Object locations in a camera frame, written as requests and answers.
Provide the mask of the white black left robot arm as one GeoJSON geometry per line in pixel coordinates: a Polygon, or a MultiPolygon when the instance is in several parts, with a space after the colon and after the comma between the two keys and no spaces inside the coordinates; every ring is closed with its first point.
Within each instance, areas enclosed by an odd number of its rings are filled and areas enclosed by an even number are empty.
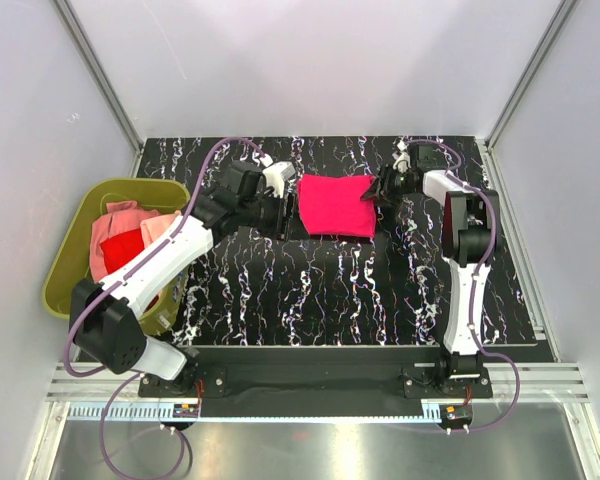
{"type": "Polygon", "coordinates": [[[176,396],[195,386],[191,355],[144,333],[139,319],[185,267],[242,227],[281,239],[290,212],[290,162],[265,168],[232,163],[221,181],[199,191],[185,212],[128,264],[95,283],[78,282],[71,294],[69,339],[114,374],[160,378],[176,396]]]}

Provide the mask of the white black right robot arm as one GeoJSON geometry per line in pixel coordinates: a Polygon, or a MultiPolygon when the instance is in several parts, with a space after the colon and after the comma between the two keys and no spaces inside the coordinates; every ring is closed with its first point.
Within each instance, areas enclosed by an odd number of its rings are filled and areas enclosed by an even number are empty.
{"type": "Polygon", "coordinates": [[[442,212],[442,257],[450,268],[451,296],[440,356],[432,367],[412,367],[406,381],[444,397],[486,386],[481,323],[484,291],[501,237],[499,194],[460,179],[458,152],[430,139],[402,141],[394,160],[380,167],[362,195],[393,206],[420,194],[442,212]]]}

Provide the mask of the magenta pink t-shirt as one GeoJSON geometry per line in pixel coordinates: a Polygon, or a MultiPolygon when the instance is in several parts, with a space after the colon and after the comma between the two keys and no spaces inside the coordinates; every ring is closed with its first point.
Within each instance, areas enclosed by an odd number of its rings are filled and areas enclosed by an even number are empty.
{"type": "Polygon", "coordinates": [[[310,235],[373,238],[376,210],[363,199],[369,175],[326,177],[305,174],[297,184],[299,217],[310,235]]]}

